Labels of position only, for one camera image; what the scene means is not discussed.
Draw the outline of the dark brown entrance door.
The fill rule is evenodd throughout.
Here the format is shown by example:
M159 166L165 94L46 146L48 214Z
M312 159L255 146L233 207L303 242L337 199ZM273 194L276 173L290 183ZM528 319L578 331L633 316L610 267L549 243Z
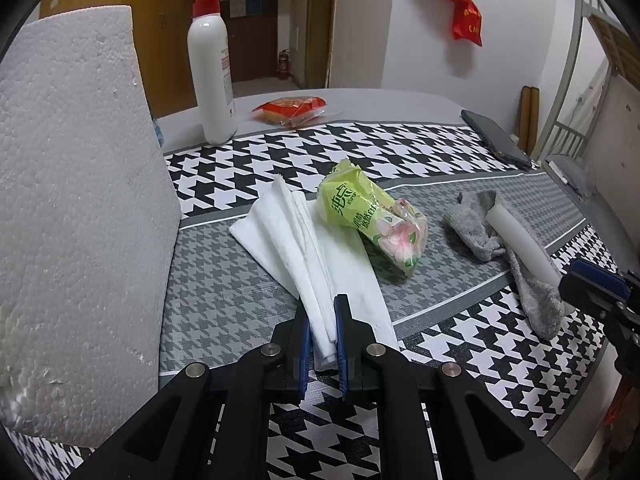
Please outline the dark brown entrance door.
M245 18L229 18L229 3L220 0L220 12L228 29L232 80L276 76L279 0L262 0L262 15Z

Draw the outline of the red fire extinguisher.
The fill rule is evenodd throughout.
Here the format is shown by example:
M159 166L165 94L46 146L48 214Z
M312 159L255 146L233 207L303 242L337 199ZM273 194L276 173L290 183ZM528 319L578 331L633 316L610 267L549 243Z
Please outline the red fire extinguisher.
M279 56L278 56L278 77L280 80L290 79L290 70L291 70L290 65L291 65L290 51L288 49L284 49L279 53Z

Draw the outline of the side wooden door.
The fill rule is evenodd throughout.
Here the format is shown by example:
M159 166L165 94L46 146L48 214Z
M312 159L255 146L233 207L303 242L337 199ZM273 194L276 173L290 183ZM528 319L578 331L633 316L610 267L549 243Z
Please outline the side wooden door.
M335 0L291 0L292 75L302 89L326 88Z

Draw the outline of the black smartphone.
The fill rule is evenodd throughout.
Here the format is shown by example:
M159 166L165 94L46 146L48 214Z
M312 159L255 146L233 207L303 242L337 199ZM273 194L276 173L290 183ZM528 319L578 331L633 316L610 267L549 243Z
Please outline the black smartphone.
M533 169L530 158L511 140L503 128L492 119L469 110L462 110L461 118L480 136L496 159L505 164L517 166L521 170Z

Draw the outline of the wooden wardrobe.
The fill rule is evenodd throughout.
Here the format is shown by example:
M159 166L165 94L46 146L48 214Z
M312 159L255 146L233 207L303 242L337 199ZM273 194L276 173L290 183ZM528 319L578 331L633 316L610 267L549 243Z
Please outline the wooden wardrobe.
M40 18L64 13L84 36L124 54L134 81L144 90L156 118L194 107L186 48L193 0L41 0Z

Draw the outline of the white tissue paper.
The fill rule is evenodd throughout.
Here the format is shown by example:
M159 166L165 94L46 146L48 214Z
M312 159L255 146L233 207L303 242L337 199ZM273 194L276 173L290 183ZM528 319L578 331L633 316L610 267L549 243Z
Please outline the white tissue paper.
M294 298L309 321L314 369L337 368L334 298L345 295L352 317L369 324L374 340L398 347L378 279L359 233L322 218L318 202L276 177L231 235Z

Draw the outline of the light grey foam tube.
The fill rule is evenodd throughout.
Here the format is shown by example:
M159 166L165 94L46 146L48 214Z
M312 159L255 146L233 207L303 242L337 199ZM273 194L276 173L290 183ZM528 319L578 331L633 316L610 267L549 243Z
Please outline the light grey foam tube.
M524 226L503 204L495 204L486 219L503 241L522 260L530 274L543 283L558 287L561 281L558 269L544 248L529 234Z

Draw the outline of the metal bunk bed frame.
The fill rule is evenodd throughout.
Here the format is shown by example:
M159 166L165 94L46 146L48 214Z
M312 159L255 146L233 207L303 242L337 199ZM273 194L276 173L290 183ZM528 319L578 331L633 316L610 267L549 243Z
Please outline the metal bunk bed frame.
M534 159L584 154L616 76L636 84L639 53L612 8L605 0L554 0Z

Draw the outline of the grey sock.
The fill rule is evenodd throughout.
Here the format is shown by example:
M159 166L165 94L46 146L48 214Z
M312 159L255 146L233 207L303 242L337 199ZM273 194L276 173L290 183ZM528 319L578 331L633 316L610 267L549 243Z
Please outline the grey sock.
M570 308L561 299L559 286L552 287L530 274L522 260L488 223L487 213L495 204L503 204L544 248L526 220L494 190L460 193L457 201L445 211L444 221L481 262L499 257L506 259L530 327L539 338L552 339L559 333Z

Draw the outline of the red snack packet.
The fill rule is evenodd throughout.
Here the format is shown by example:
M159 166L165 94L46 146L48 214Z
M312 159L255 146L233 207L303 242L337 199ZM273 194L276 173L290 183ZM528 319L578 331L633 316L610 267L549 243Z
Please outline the red snack packet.
M255 119L283 127L297 127L321 116L326 101L318 96L286 96L265 102L252 110Z

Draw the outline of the grey folded bedding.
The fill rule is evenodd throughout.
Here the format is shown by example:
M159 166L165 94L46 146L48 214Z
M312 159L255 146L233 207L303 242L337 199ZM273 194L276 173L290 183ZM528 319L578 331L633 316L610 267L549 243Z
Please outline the grey folded bedding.
M570 156L549 155L546 163L579 197L586 200L597 193L593 178L579 162Z

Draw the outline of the green tissue packet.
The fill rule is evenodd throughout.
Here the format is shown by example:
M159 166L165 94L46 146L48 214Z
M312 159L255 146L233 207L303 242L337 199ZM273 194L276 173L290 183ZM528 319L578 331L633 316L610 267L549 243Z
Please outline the green tissue packet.
M324 220L360 232L403 274L416 270L428 222L408 200L390 196L347 158L323 178L317 200Z

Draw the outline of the white styrofoam box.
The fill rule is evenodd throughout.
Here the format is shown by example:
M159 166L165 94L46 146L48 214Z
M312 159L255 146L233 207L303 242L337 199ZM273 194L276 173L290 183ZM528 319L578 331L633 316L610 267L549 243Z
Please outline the white styrofoam box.
M95 448L156 393L181 212L129 58L65 18L1 63L1 421Z

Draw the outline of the white lotion pump bottle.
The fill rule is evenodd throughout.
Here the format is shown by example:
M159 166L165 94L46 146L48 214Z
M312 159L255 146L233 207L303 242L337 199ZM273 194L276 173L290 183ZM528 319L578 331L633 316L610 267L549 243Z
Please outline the white lotion pump bottle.
M238 124L228 30L219 0L194 0L186 43L204 138L212 145L224 144L235 135Z

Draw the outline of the houndstooth tablecloth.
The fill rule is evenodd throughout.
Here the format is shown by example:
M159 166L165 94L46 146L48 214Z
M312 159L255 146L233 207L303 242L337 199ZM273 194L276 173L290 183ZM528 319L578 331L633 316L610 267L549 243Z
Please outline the houndstooth tablecloth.
M6 171L6 478L569 479L629 289L555 164L327 122Z

